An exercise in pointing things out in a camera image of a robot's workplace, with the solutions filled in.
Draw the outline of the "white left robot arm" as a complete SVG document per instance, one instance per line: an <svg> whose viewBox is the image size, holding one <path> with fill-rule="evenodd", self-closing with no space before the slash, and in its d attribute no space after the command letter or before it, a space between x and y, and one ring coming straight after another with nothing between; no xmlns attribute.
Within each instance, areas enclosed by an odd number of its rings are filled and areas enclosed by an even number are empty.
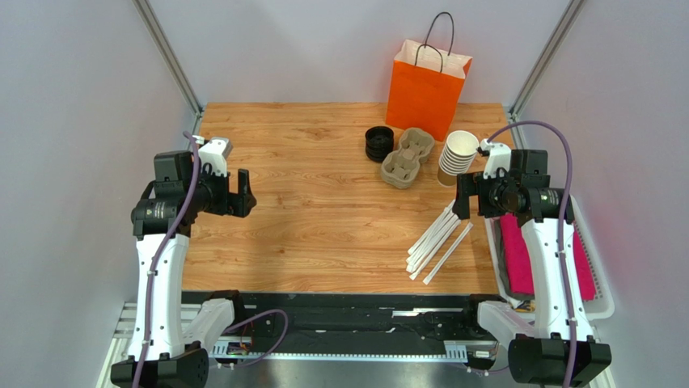
<svg viewBox="0 0 689 388"><path fill-rule="evenodd" d="M131 212L137 312L126 358L110 369L117 387L205 386L209 349L243 311L238 291L214 291L188 327L181 322L192 224L200 213L247 217L256 205L247 170L239 170L238 191L230 191L228 154L205 145L197 154L171 151L154 157L154 179Z"/></svg>

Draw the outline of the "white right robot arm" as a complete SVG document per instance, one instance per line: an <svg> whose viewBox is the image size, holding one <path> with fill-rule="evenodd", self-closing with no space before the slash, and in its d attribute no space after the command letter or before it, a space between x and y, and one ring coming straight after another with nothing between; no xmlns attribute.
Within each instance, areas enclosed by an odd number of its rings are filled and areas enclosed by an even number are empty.
<svg viewBox="0 0 689 388"><path fill-rule="evenodd" d="M458 175L453 212L470 216L478 199L486 219L512 214L525 241L535 288L536 311L528 323L500 297L479 297L476 326L508 353L516 382L584 387L612 361L611 348L594 338L574 260L575 225L569 188L554 188L544 150L511 150L482 145L483 171Z"/></svg>

